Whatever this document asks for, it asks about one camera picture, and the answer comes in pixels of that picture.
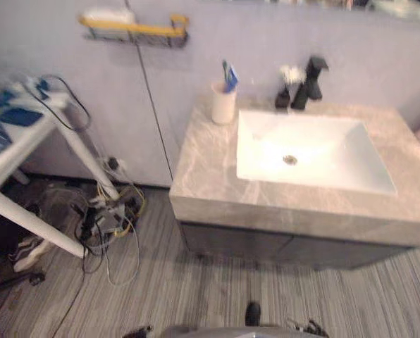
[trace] wall outlet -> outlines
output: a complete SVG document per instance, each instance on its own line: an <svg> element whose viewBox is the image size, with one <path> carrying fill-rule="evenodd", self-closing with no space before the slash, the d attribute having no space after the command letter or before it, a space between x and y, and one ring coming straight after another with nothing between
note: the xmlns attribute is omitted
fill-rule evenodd
<svg viewBox="0 0 420 338"><path fill-rule="evenodd" d="M118 167L116 169L111 169L109 165L110 158L114 158L117 161ZM113 156L106 156L99 158L101 166L105 169L107 173L114 176L117 180L126 181L127 178L127 164L122 158L116 158Z"/></svg>

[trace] marble countertop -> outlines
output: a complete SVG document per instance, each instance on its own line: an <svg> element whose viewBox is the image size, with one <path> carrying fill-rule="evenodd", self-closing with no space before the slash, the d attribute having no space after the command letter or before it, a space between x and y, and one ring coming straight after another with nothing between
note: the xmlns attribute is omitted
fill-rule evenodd
<svg viewBox="0 0 420 338"><path fill-rule="evenodd" d="M219 126L209 97L197 101L170 199L179 220L383 244L420 245L420 143L392 108L309 102L307 115L362 120L397 195L239 179L237 114ZM274 111L273 100L237 99Z"/></svg>

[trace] striped floor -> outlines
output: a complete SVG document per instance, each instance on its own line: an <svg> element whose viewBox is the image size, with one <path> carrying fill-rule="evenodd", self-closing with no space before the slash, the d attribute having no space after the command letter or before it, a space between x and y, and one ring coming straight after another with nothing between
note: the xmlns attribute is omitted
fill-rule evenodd
<svg viewBox="0 0 420 338"><path fill-rule="evenodd" d="M420 249L354 271L198 259L181 242L167 192L146 195L137 279L113 287L102 264L86 277L57 337L122 337L140 325L154 326L151 337L170 325L238 326L251 299L261 304L263 323L313 318L331 337L420 337ZM76 222L68 219L68 233ZM130 276L134 237L112 244L109 259L114 280ZM0 293L4 337L51 337L78 288L80 259L55 248L40 263L45 282Z"/></svg>

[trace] sneaker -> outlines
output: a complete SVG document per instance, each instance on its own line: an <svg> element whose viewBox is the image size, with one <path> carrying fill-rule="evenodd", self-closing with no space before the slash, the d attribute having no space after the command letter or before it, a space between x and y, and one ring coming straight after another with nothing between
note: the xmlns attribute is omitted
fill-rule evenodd
<svg viewBox="0 0 420 338"><path fill-rule="evenodd" d="M15 273L31 268L39 257L50 250L52 243L38 236L31 236L19 243L18 248L8 259L13 264Z"/></svg>

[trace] toothbrush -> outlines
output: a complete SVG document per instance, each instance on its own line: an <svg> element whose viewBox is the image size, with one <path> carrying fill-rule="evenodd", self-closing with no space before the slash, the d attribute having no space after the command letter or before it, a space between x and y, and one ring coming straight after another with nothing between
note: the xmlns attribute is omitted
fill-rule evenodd
<svg viewBox="0 0 420 338"><path fill-rule="evenodd" d="M238 83L238 76L235 73L232 65L229 65L226 60L223 61L223 69L224 69L224 82L226 86L224 88L225 93L231 92Z"/></svg>
<svg viewBox="0 0 420 338"><path fill-rule="evenodd" d="M224 82L227 83L229 69L228 69L228 63L226 60L223 60L223 69L224 69Z"/></svg>

